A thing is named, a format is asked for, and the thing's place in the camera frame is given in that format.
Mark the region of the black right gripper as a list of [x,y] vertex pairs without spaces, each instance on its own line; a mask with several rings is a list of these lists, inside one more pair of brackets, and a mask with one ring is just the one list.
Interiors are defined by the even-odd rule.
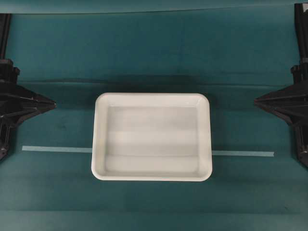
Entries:
[[254,100],[254,105],[284,120],[292,127],[308,125],[308,65],[291,68],[294,83]]

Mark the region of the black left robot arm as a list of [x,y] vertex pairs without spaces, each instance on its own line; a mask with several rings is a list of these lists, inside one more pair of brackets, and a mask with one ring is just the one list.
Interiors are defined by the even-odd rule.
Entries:
[[12,14],[0,15],[0,159],[9,152],[10,133],[24,121],[56,108],[56,102],[17,84],[20,70],[5,58]]

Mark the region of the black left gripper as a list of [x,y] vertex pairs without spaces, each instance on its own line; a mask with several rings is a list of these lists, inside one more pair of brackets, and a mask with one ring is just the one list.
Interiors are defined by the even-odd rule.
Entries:
[[16,127],[25,120],[53,110],[56,102],[17,84],[20,70],[12,60],[0,61],[0,121]]

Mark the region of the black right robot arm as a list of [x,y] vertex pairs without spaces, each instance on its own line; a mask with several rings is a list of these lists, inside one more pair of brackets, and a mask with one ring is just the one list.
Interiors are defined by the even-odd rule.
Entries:
[[291,68],[294,83],[258,97],[254,105],[284,120],[295,132],[296,158],[308,166],[308,4],[295,4],[300,62]]

